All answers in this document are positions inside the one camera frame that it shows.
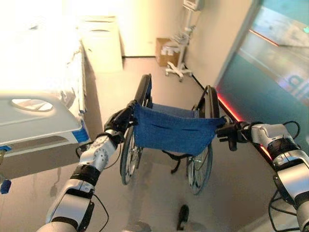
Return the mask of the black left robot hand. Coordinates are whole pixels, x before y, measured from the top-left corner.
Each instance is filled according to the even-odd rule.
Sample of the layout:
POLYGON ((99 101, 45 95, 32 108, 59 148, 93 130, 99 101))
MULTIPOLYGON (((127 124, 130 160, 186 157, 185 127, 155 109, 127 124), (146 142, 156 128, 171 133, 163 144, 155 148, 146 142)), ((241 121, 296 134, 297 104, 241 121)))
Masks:
POLYGON ((104 124, 104 133, 108 134, 114 144, 122 143, 126 130, 137 125, 137 119, 133 116, 137 103, 136 100, 130 101, 126 108, 114 113, 104 124))

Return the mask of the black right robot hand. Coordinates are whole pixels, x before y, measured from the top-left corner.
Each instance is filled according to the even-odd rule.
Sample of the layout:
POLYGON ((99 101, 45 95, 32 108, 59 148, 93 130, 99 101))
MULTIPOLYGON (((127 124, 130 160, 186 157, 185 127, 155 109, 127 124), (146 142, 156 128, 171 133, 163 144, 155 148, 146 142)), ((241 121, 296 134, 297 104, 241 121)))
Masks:
POLYGON ((223 116, 222 119, 225 123, 218 126, 215 132, 220 142, 228 142, 230 151, 236 151, 238 143, 252 140, 249 123, 233 121, 228 116, 223 116))

